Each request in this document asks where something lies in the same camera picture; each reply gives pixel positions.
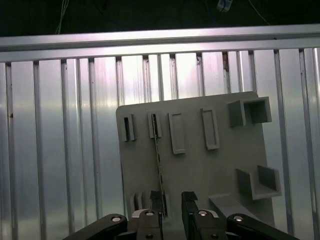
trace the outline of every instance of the wire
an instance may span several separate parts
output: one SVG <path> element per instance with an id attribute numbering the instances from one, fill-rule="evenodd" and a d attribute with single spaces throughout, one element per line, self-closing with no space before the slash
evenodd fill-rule
<path id="1" fill-rule="evenodd" d="M 58 27 L 55 30 L 55 34 L 60 34 L 60 32 L 61 32 L 62 20 L 64 19 L 68 5 L 69 5 L 69 0 L 62 0 L 60 21 L 59 21 Z"/>
<path id="2" fill-rule="evenodd" d="M 259 12 L 258 10 L 256 9 L 256 7 L 252 4 L 251 0 L 248 0 L 251 7 L 255 10 L 255 12 L 259 15 L 259 17 L 268 25 L 271 25 Z"/>

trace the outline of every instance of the horizontal metal beam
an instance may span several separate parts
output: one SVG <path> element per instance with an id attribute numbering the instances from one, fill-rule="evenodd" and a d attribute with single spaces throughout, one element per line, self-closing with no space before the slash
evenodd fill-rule
<path id="1" fill-rule="evenodd" d="M 320 37 L 320 24 L 0 37 L 0 52 Z"/>
<path id="2" fill-rule="evenodd" d="M 32 50 L 0 52 L 0 62 L 51 60 L 67 58 L 97 58 L 132 55 L 175 54 L 195 52 L 223 52 L 238 50 L 277 50 L 317 48 L 320 37 L 281 40 L 224 41 L 202 43 L 147 44 L 134 46 L 109 46 L 95 48 L 70 48 L 57 50 Z"/>

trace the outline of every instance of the metal screw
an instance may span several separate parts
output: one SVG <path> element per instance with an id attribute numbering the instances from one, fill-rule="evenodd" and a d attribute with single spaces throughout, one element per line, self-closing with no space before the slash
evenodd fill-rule
<path id="1" fill-rule="evenodd" d="M 147 211 L 147 212 L 145 213 L 145 215 L 147 215 L 147 216 L 153 216 L 153 215 L 154 215 L 154 212 L 153 212 L 153 211 Z"/>
<path id="2" fill-rule="evenodd" d="M 235 216 L 233 219 L 237 222 L 242 222 L 244 220 L 241 216 Z"/>
<path id="3" fill-rule="evenodd" d="M 119 222 L 120 220 L 121 220 L 121 217 L 119 217 L 119 216 L 114 216 L 112 218 L 112 222 Z"/>
<path id="4" fill-rule="evenodd" d="M 145 236 L 145 238 L 146 238 L 146 239 L 153 239 L 154 236 L 153 236 L 152 234 L 148 234 L 148 235 Z"/>
<path id="5" fill-rule="evenodd" d="M 206 211 L 200 211 L 198 214 L 201 215 L 201 216 L 205 216 L 205 215 L 207 215 L 207 212 Z"/>

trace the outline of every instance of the rectangular slot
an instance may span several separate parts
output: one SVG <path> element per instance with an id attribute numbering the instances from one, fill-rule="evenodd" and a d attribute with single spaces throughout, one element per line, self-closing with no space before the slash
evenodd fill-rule
<path id="1" fill-rule="evenodd" d="M 216 112 L 213 108 L 202 108 L 205 145 L 208 150 L 220 147 Z"/>
<path id="2" fill-rule="evenodd" d="M 134 141 L 135 134 L 134 134 L 134 125 L 133 125 L 133 114 L 129 114 L 123 118 L 123 141 Z"/>
<path id="3" fill-rule="evenodd" d="M 162 137 L 160 118 L 158 113 L 148 113 L 148 124 L 149 124 L 149 134 L 150 138 L 153 139 L 155 135 L 157 138 Z"/>
<path id="4" fill-rule="evenodd" d="M 258 178 L 259 183 L 272 189 L 278 191 L 277 182 L 279 181 L 276 172 L 274 169 L 265 166 L 257 166 L 258 168 Z"/>
<path id="5" fill-rule="evenodd" d="M 183 154 L 186 152 L 186 146 L 182 114 L 180 112 L 168 113 L 168 116 L 173 154 Z"/>
<path id="6" fill-rule="evenodd" d="M 267 97 L 245 102 L 244 110 L 245 115 L 251 117 L 252 124 L 271 122 L 269 99 Z"/>

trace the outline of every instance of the dark background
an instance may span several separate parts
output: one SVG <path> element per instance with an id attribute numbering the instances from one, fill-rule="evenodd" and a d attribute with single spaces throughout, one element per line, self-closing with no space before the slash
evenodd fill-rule
<path id="1" fill-rule="evenodd" d="M 320 0 L 251 0 L 272 25 L 320 23 Z M 248 0 L 69 0 L 61 34 L 267 25 Z M 0 0 L 0 37 L 51 35 L 62 0 Z"/>

